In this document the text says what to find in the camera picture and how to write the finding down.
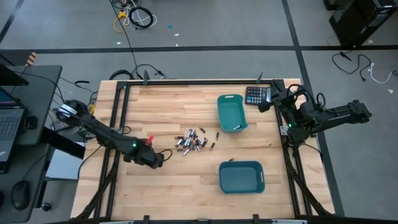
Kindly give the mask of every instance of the gray floor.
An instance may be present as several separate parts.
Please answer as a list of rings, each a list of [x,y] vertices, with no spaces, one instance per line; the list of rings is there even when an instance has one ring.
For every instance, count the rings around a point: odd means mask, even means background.
[[[147,30],[128,28],[135,47],[292,45],[281,1],[142,0],[159,17]],[[0,1],[0,28],[17,0]],[[338,45],[328,24],[331,12],[322,0],[288,0],[300,45]],[[107,0],[25,0],[0,49],[70,49],[127,47],[125,36],[112,28],[114,14]],[[373,45],[398,44],[398,13],[371,38]],[[398,77],[380,85],[367,71],[367,82],[358,73],[346,75],[331,62],[335,51],[303,52],[312,88],[323,92],[328,106],[353,99],[363,101],[373,117],[368,124],[344,125],[326,131],[336,181],[346,216],[398,220],[398,160],[394,134],[398,126]],[[398,50],[353,52],[353,62],[337,62],[347,70],[356,66],[356,55],[365,54],[374,63],[374,76],[385,79],[398,69]],[[203,51],[136,53],[138,63],[150,63],[169,78],[256,78],[261,72],[270,78],[302,78],[294,51]],[[62,77],[89,80],[96,90],[118,69],[134,68],[129,53],[39,54],[36,65],[63,66]],[[60,81],[65,98],[88,101],[90,93]],[[34,211],[29,223],[68,218],[76,182],[50,183],[45,198],[52,198],[53,210]]]

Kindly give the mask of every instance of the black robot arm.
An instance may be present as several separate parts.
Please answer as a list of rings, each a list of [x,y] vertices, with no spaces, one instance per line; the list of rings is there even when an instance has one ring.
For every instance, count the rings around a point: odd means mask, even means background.
[[[297,86],[297,91],[291,92],[292,86]],[[304,95],[307,101],[297,109],[295,103],[300,95]],[[372,116],[365,105],[358,100],[330,109],[326,109],[325,105],[326,100],[322,93],[319,93],[315,100],[304,86],[291,85],[288,89],[273,89],[271,102],[262,102],[259,110],[265,112],[271,106],[279,109],[289,126],[287,135],[292,145],[300,145],[311,135],[341,124],[367,123]]]
[[[57,111],[57,118],[69,125],[81,126],[96,136],[98,144],[109,149],[121,151],[124,160],[133,160],[136,164],[147,165],[155,169],[162,167],[164,155],[155,153],[152,139],[145,141],[131,136],[124,136],[98,121],[91,115],[84,103],[67,100]]]

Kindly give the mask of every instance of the teal plastic bin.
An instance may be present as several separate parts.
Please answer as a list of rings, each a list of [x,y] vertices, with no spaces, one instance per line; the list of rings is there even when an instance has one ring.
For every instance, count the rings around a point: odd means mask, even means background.
[[[220,187],[226,194],[262,193],[266,188],[262,166],[257,161],[223,162]]]
[[[219,96],[217,106],[218,119],[224,132],[236,133],[247,128],[248,124],[243,109],[243,96],[239,94]]]

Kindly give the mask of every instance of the pile of batteries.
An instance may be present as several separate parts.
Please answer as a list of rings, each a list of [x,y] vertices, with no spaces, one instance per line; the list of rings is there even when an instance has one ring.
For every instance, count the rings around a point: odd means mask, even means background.
[[[203,128],[199,128],[203,133],[206,131]],[[195,149],[200,152],[209,141],[207,138],[199,138],[195,129],[189,129],[189,132],[186,136],[177,136],[177,143],[175,147],[177,148],[177,152],[183,152],[183,155],[187,155],[188,152],[194,151]],[[210,150],[213,150],[215,143],[213,143],[210,147]]]

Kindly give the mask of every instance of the wooden tabletop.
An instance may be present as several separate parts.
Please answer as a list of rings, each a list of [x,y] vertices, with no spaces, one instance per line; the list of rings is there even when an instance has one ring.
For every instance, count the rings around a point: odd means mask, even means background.
[[[299,79],[285,79],[285,85],[300,84]],[[250,219],[293,218],[287,171],[274,110],[260,113],[257,106],[244,105],[248,128],[240,133],[221,131],[217,97],[226,94],[245,95],[247,85],[153,85],[132,86],[126,115],[130,135],[147,138],[153,135],[156,152],[172,149],[173,156],[162,168],[151,169],[121,158],[118,170],[113,220]],[[102,81],[95,116],[109,124],[116,81]],[[123,93],[118,108],[119,124]],[[205,129],[202,133],[198,127]],[[186,135],[195,128],[199,137],[209,143],[202,152],[183,156],[175,150],[174,136]],[[210,145],[215,142],[212,151]],[[307,144],[317,147],[316,139]],[[98,147],[90,141],[85,157]],[[331,213],[334,212],[319,153],[307,146],[300,148],[308,188]],[[97,191],[104,149],[100,149],[82,167],[71,217],[78,215]],[[219,165],[231,158],[236,161],[259,161],[264,169],[266,189],[261,194],[224,194],[219,186]],[[296,187],[300,211],[305,213],[301,191]],[[105,193],[101,214],[105,214]]]

